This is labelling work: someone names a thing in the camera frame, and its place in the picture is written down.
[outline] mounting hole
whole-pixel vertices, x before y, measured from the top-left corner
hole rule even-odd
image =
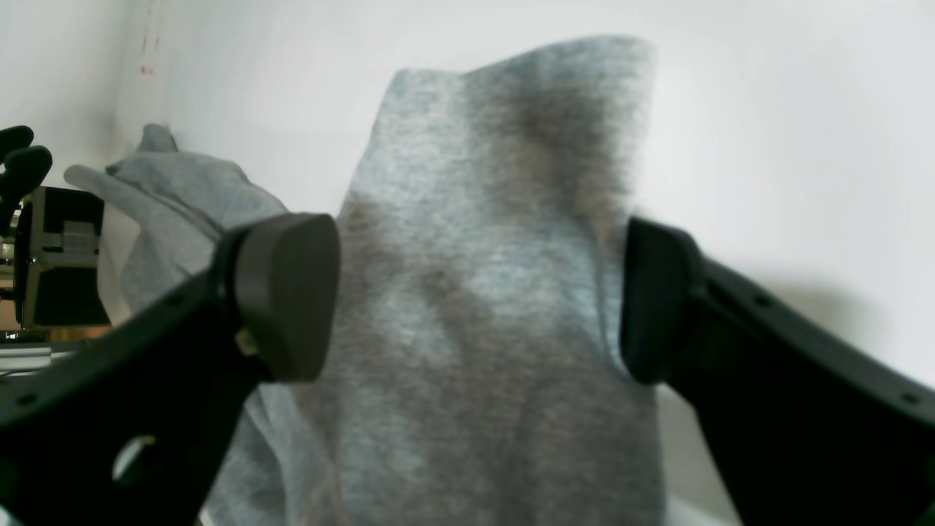
[[[17,403],[20,407],[25,407],[25,406],[30,405],[30,404],[32,404],[32,403],[36,403],[36,400],[39,400],[39,396],[36,395],[35,393],[29,393],[29,394],[26,394],[26,395],[22,395],[22,396],[20,396],[18,399],[16,399],[16,403]]]
[[[140,459],[156,445],[156,437],[151,434],[139,435],[131,438],[124,445],[117,458],[114,459],[113,469],[110,473],[113,481],[122,487],[129,487],[139,478],[141,471]]]

